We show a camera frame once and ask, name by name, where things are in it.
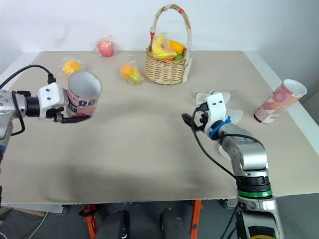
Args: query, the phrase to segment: green ring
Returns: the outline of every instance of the green ring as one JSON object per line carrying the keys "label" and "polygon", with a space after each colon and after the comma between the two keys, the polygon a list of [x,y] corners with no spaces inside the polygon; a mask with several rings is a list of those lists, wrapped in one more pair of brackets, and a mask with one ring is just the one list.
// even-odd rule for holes
{"label": "green ring", "polygon": [[238,191],[238,194],[243,197],[250,197],[250,198],[262,198],[262,197],[268,197],[273,194],[273,191],[270,189],[266,192],[255,192],[255,193],[248,193],[248,192],[242,192]]}

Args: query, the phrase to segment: green fruit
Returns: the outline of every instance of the green fruit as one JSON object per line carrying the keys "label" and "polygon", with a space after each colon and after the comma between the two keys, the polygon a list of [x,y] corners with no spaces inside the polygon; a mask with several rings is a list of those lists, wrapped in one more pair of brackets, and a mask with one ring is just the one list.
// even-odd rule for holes
{"label": "green fruit", "polygon": [[184,59],[184,57],[182,55],[178,55],[178,56],[174,57],[174,61],[179,61],[179,60],[182,60],[182,59]]}

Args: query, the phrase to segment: plastic fruit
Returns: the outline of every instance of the plastic fruit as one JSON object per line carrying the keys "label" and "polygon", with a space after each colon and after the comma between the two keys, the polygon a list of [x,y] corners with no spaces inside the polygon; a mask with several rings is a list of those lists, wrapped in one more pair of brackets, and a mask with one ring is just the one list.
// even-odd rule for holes
{"label": "plastic fruit", "polygon": [[142,76],[139,73],[138,69],[131,65],[123,65],[121,67],[121,75],[125,80],[133,84],[137,84],[142,79]]}
{"label": "plastic fruit", "polygon": [[184,57],[182,55],[178,55],[178,56],[174,57],[174,61],[179,61],[179,60],[182,60],[182,59],[184,59]]}
{"label": "plastic fruit", "polygon": [[82,66],[77,61],[67,61],[63,64],[63,73],[67,76],[71,75],[73,72],[81,70]]}
{"label": "plastic fruit", "polygon": [[171,48],[178,54],[182,54],[184,51],[184,45],[179,43],[178,41],[169,40],[169,44]]}
{"label": "plastic fruit", "polygon": [[102,56],[113,56],[115,52],[114,44],[108,39],[101,39],[97,48]]}
{"label": "plastic fruit", "polygon": [[165,35],[159,34],[158,36],[154,38],[154,41],[152,43],[152,55],[160,60],[164,60],[170,56],[174,57],[177,55],[175,51],[168,52],[164,50],[163,48],[164,41],[165,41]]}
{"label": "plastic fruit", "polygon": [[165,51],[175,52],[175,51],[173,50],[173,48],[170,46],[170,43],[169,43],[169,40],[168,40],[168,39],[165,39],[165,40],[164,40],[163,48],[164,48]]}

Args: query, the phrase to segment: red apple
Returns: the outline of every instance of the red apple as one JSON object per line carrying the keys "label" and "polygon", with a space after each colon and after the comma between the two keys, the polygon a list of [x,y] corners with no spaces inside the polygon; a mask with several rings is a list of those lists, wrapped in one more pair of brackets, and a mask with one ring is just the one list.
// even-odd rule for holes
{"label": "red apple", "polygon": [[108,39],[101,39],[97,48],[102,56],[112,56],[115,52],[114,44]]}

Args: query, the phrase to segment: printed paper cup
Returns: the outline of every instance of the printed paper cup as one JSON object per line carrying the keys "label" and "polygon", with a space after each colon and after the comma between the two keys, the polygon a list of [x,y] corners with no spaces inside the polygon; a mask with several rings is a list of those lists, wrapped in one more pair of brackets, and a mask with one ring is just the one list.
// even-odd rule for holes
{"label": "printed paper cup", "polygon": [[254,118],[259,123],[269,124],[306,93],[306,87],[300,82],[290,79],[284,80],[255,112]]}
{"label": "printed paper cup", "polygon": [[102,90],[100,80],[86,71],[77,71],[69,76],[67,114],[72,116],[93,116]]}

